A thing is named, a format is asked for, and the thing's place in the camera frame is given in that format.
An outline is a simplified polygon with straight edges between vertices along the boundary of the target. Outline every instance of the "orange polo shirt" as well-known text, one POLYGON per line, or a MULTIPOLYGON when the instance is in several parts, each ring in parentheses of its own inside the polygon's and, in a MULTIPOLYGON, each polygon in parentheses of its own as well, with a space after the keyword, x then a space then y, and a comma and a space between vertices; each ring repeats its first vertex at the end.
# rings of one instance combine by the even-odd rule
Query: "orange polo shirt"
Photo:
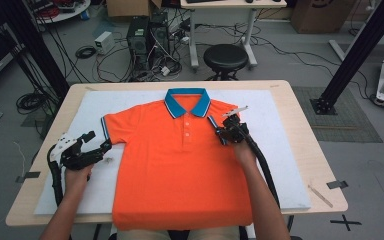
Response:
POLYGON ((252 222, 250 200, 233 148, 219 126, 237 108, 202 88, 169 89, 164 100, 102 118, 113 144, 125 143, 113 222, 120 230, 184 230, 252 222))

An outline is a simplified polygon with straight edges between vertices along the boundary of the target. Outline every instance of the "desk leg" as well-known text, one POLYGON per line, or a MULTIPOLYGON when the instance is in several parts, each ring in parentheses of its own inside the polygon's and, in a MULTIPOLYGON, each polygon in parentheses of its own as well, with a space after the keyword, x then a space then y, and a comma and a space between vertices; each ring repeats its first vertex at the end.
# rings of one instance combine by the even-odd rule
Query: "desk leg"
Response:
POLYGON ((254 52, 251 49, 250 39, 252 29, 254 28, 254 19, 257 14, 257 9, 253 8, 250 10, 248 19, 248 29, 246 30, 245 37, 242 37, 242 44, 244 45, 246 53, 248 53, 249 64, 251 67, 257 66, 257 60, 255 59, 254 52))
POLYGON ((190 38, 189 38, 189 54, 191 56, 191 66, 193 69, 197 69, 199 67, 198 63, 198 54, 196 52, 196 44, 195 44, 195 19, 194 19, 195 10, 190 11, 190 38))

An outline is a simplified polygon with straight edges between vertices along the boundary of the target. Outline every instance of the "cardboard box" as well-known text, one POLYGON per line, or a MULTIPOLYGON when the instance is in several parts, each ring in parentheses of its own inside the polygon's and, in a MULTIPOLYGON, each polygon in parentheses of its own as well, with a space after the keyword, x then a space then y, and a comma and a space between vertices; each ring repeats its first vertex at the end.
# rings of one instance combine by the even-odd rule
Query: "cardboard box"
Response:
POLYGON ((356 0, 300 0, 291 24, 298 33, 338 32, 356 0))
POLYGON ((108 16, 150 16, 162 0, 107 0, 108 16))

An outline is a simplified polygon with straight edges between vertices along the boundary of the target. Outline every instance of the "computer tower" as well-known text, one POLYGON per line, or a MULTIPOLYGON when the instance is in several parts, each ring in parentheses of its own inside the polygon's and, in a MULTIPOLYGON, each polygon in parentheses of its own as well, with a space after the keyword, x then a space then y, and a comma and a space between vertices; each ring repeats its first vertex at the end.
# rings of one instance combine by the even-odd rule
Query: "computer tower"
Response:
POLYGON ((149 17, 133 17, 126 38, 134 69, 150 70, 153 55, 150 51, 154 43, 149 32, 149 17))
POLYGON ((152 37, 155 38, 155 55, 161 57, 170 54, 167 12, 155 12, 150 20, 152 37))

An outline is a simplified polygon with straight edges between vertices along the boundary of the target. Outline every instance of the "black tape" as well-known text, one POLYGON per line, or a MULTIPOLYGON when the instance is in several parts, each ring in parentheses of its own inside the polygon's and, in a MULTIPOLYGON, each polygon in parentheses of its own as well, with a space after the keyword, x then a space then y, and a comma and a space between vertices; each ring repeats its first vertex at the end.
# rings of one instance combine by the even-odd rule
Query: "black tape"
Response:
POLYGON ((342 181, 342 182, 340 182, 340 181, 333 181, 333 182, 330 182, 330 183, 326 183, 327 184, 327 186, 330 188, 330 189, 334 189, 334 188, 346 188, 346 187, 348 187, 348 183, 347 182, 345 182, 345 181, 342 181))
POLYGON ((39 175, 40 175, 40 172, 26 172, 26 174, 24 174, 24 177, 18 176, 15 179, 15 182, 24 183, 24 180, 26 180, 27 178, 38 178, 39 175))

